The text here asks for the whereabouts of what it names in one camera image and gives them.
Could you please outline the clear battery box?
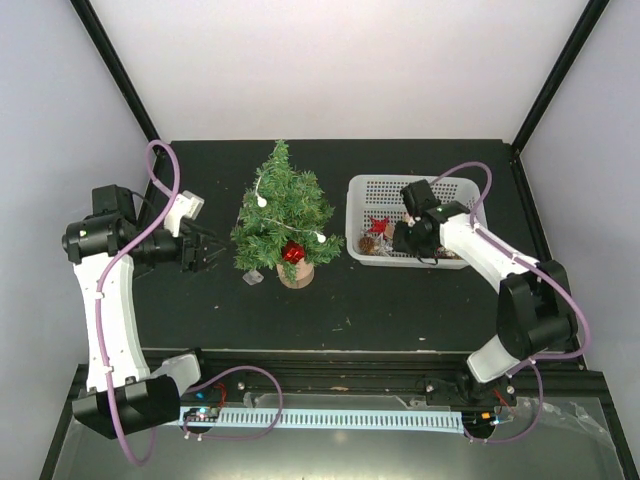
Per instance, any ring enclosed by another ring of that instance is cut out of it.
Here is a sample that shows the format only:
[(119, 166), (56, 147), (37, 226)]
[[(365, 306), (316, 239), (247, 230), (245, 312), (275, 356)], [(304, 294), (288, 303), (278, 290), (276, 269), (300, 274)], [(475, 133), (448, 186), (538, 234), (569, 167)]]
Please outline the clear battery box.
[(264, 276), (257, 270), (251, 270), (243, 275), (243, 280), (250, 286), (260, 284), (264, 280)]

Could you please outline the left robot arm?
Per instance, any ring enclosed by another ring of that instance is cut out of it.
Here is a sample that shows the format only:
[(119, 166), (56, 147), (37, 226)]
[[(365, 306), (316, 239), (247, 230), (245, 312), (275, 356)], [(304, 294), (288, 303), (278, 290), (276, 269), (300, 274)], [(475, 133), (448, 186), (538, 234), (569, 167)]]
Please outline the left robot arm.
[(68, 225), (62, 237), (83, 296), (89, 341), (86, 392), (73, 402), (73, 415), (108, 439), (177, 419), (185, 392), (202, 399), (213, 391), (215, 376), (201, 365), (197, 349), (149, 369), (133, 299), (138, 265), (173, 262), (191, 272), (212, 266), (221, 249), (214, 233), (195, 223), (203, 205), (189, 191), (179, 194), (162, 223), (127, 251), (142, 232), (133, 194), (107, 185), (93, 190), (91, 215)]

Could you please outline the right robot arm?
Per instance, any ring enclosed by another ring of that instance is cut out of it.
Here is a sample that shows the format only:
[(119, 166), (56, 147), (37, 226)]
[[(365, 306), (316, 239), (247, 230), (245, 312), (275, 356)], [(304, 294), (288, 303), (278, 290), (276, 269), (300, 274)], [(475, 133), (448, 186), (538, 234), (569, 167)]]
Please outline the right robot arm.
[(408, 219), (396, 223), (396, 252), (423, 259), (439, 247), (464, 260), (498, 295), (496, 334), (454, 379), (457, 396), (476, 403), (491, 383), (578, 334), (580, 316), (565, 268), (522, 254), (475, 220), (458, 201), (443, 203), (426, 180), (400, 191)]

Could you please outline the white plastic basket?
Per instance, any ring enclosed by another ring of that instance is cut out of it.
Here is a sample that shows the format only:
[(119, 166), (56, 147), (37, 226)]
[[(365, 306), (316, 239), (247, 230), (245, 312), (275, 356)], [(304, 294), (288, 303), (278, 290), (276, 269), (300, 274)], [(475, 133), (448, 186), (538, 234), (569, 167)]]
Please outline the white plastic basket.
[(439, 249), (434, 258), (418, 259), (392, 250), (391, 240), (374, 227), (376, 221), (390, 227), (404, 219), (401, 190), (419, 181), (416, 175), (363, 174), (353, 177), (346, 198), (345, 237), (348, 253), (364, 266), (436, 268), (460, 270), (467, 263)]

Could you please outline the red gift box ornament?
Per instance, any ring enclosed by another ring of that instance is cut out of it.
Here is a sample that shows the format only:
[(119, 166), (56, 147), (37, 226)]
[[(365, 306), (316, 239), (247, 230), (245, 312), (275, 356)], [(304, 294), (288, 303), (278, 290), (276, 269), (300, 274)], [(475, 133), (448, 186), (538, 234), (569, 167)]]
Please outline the red gift box ornament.
[(306, 256), (304, 247), (293, 240), (289, 240), (282, 248), (282, 259), (285, 262), (296, 265)]

